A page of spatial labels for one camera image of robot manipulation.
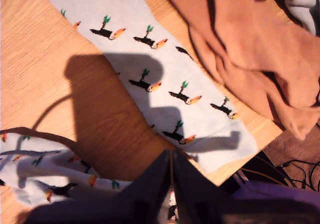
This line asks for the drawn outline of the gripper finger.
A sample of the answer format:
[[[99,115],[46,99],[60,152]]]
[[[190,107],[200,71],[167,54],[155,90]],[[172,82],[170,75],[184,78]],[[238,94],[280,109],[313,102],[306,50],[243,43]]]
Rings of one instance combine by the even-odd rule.
[[[27,224],[166,223],[171,187],[171,152],[164,150],[128,187],[114,197],[68,200],[32,210]]]
[[[312,204],[290,199],[235,199],[194,167],[178,149],[172,152],[175,199],[183,224],[318,224]]]

